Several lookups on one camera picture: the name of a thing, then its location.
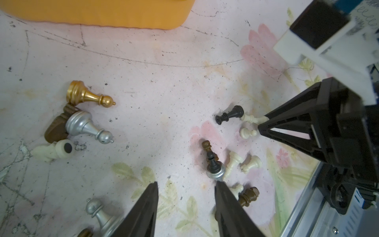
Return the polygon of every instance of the white pawn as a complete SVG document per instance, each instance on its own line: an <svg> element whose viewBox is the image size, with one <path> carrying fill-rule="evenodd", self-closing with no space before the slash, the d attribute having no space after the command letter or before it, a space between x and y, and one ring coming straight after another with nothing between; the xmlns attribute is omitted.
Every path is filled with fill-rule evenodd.
<svg viewBox="0 0 379 237"><path fill-rule="evenodd" d="M243 186L241 184L237 184L235 188L229 188L234 197L238 200L238 194L243 191Z"/></svg>
<svg viewBox="0 0 379 237"><path fill-rule="evenodd" d="M51 162L53 159L67 159L74 154L74 144L68 139L53 142L48 146L37 146L30 154L36 159Z"/></svg>
<svg viewBox="0 0 379 237"><path fill-rule="evenodd" d="M243 158L240 155L238 155L237 153L235 153L234 151L231 151L229 153L229 156L230 156L230 161L226 165L226 170L225 170L225 174L223 176L223 179L228 178L229 175L230 175L230 173L232 172L232 169L236 165L238 165L238 164L240 164L240 163L242 163L244 161Z"/></svg>
<svg viewBox="0 0 379 237"><path fill-rule="evenodd" d="M258 156L254 155L251 157L250 162L247 165L242 165L241 170L243 173L247 174L252 168L262 167L262 161Z"/></svg>
<svg viewBox="0 0 379 237"><path fill-rule="evenodd" d="M259 124L262 124L264 122L267 122L269 120L269 118L266 116L263 116L260 118L255 118L253 115L244 114L244 115L242 115L241 120L244 122L251 123L251 124L254 123L254 124L259 125Z"/></svg>
<svg viewBox="0 0 379 237"><path fill-rule="evenodd" d="M257 134L257 130L249 130L245 127L240 131L240 136L243 139L248 139L249 137L256 136Z"/></svg>

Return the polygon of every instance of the black pawn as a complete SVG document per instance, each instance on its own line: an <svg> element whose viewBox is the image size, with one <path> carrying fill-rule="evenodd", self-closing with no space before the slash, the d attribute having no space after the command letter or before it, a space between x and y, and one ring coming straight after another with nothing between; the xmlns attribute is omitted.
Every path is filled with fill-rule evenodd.
<svg viewBox="0 0 379 237"><path fill-rule="evenodd" d="M215 154L212 151L207 152L207 159L209 160L207 170L212 174L217 174L221 170L221 163L215 161Z"/></svg>
<svg viewBox="0 0 379 237"><path fill-rule="evenodd" d="M229 118L240 118L243 116L243 108L239 105L233 107L229 113L223 113L221 116L216 116L216 123L221 125L223 121L229 121Z"/></svg>

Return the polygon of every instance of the brown chess piece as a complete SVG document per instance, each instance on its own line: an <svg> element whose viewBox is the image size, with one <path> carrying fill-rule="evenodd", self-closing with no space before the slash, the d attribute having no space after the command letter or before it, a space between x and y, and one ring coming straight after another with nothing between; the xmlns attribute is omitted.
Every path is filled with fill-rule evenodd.
<svg viewBox="0 0 379 237"><path fill-rule="evenodd" d="M78 237L92 237L94 235L90 229L84 229L79 234Z"/></svg>
<svg viewBox="0 0 379 237"><path fill-rule="evenodd" d="M75 106L66 104L63 108L63 113L56 117L50 126L46 129L45 139L48 143L53 143L55 141L60 141L68 137L66 131L66 122L67 120L76 112L80 111Z"/></svg>
<svg viewBox="0 0 379 237"><path fill-rule="evenodd" d="M251 202L257 200L258 196L259 190L256 187L248 188L243 194L238 196L238 202L241 204L241 207L248 207Z"/></svg>
<svg viewBox="0 0 379 237"><path fill-rule="evenodd" d="M104 95L95 95L90 92L89 89L84 85L82 81L72 81L66 94L66 101L72 105L78 105L85 101L94 101L105 108L109 108L112 105L116 105L113 102L112 97Z"/></svg>
<svg viewBox="0 0 379 237"><path fill-rule="evenodd" d="M205 152L206 153L208 153L208 152L212 152L212 149L211 149L211 142L210 141L208 141L208 140L206 140L206 141L203 141L202 143L201 143L201 145L202 145L202 147L203 147L203 149L205 150ZM218 156L217 156L217 154L216 153L213 153L214 155L215 155L215 161L218 161Z"/></svg>

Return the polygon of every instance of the orange container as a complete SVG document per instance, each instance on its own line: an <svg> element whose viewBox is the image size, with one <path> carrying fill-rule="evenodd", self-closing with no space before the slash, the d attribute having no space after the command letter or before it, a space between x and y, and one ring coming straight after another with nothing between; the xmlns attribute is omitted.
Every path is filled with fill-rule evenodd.
<svg viewBox="0 0 379 237"><path fill-rule="evenodd" d="M0 9L25 20L173 29L195 0L0 0Z"/></svg>

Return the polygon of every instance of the chess piece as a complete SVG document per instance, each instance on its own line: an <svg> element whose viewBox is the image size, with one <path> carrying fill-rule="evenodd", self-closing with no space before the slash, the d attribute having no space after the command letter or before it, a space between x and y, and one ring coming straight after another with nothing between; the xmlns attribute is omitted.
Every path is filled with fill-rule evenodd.
<svg viewBox="0 0 379 237"><path fill-rule="evenodd" d="M50 126L46 129L45 132L45 140L48 143L58 142L60 140L64 140L68 137L68 133L66 131L66 122L67 120L76 113L80 111L77 107L66 104L63 107L63 113L61 113L58 117L56 117Z"/></svg>
<svg viewBox="0 0 379 237"><path fill-rule="evenodd" d="M235 198L238 200L238 194L243 191L243 186L241 184L237 184L235 188L229 188Z"/></svg>
<svg viewBox="0 0 379 237"><path fill-rule="evenodd" d="M263 117L260 117L260 118L255 118L253 115L242 115L241 117L241 120L244 121L244 122L248 122L248 123L254 123L254 124L262 124L264 122L267 122L269 121L269 118L266 117L266 116L263 116Z"/></svg>
<svg viewBox="0 0 379 237"><path fill-rule="evenodd" d="M215 154L212 151L207 152L207 176L216 181L221 181L225 174L225 166L221 161L215 160Z"/></svg>
<svg viewBox="0 0 379 237"><path fill-rule="evenodd" d="M94 101L105 108L116 105L116 103L113 102L112 97L103 96L102 94L97 96L94 93L90 92L82 81L71 82L67 90L66 101L72 105L78 105L85 101Z"/></svg>
<svg viewBox="0 0 379 237"><path fill-rule="evenodd" d="M252 168L262 167L262 161L258 156L254 155L251 157L250 162L247 165L242 165L241 170L243 173L247 174Z"/></svg>
<svg viewBox="0 0 379 237"><path fill-rule="evenodd" d="M74 154L74 144L72 141L65 139L53 142L48 146L37 146L30 154L45 162L51 162L53 159L68 159Z"/></svg>
<svg viewBox="0 0 379 237"><path fill-rule="evenodd" d="M238 196L238 202L241 206L248 207L253 201L256 201L259 196L259 190L256 187L248 188L246 191Z"/></svg>
<svg viewBox="0 0 379 237"><path fill-rule="evenodd" d="M205 152L210 152L210 151L212 151L212 149L211 149L211 142L209 142L208 140L206 140L206 141L203 141L202 143L201 143L201 145L202 145L202 147L203 147L203 149L205 150ZM218 161L218 156L217 156L217 154L216 153L213 153L214 155L215 155L215 161Z"/></svg>
<svg viewBox="0 0 379 237"><path fill-rule="evenodd" d="M93 235L92 231L86 228L78 234L78 237L92 237Z"/></svg>
<svg viewBox="0 0 379 237"><path fill-rule="evenodd" d="M225 174L224 174L224 179L228 178L230 173L232 172L232 169L234 169L234 167L240 163L242 163L244 161L244 159L238 155L237 153L235 153L234 151L231 151L229 153L230 155L230 161L229 163L226 165L226 171L225 171Z"/></svg>
<svg viewBox="0 0 379 237"><path fill-rule="evenodd" d="M92 122L92 115L86 111L74 113L66 123L66 130L72 136L91 134L102 144L113 143L113 135L104 129L98 129Z"/></svg>
<svg viewBox="0 0 379 237"><path fill-rule="evenodd" d="M100 224L100 232L102 237L110 237L117 227L123 221L122 216L112 216L103 211L104 205L97 198L88 198L86 212L91 217L97 218Z"/></svg>
<svg viewBox="0 0 379 237"><path fill-rule="evenodd" d="M243 129L241 129L241 131L240 131L240 136L243 139L248 139L249 137L256 136L257 134L258 134L258 132L256 130L249 130L245 127Z"/></svg>
<svg viewBox="0 0 379 237"><path fill-rule="evenodd" d="M221 125L223 121L229 121L229 118L240 118L243 116L243 108L239 105L233 107L229 113L223 113L221 116L216 116L216 123Z"/></svg>

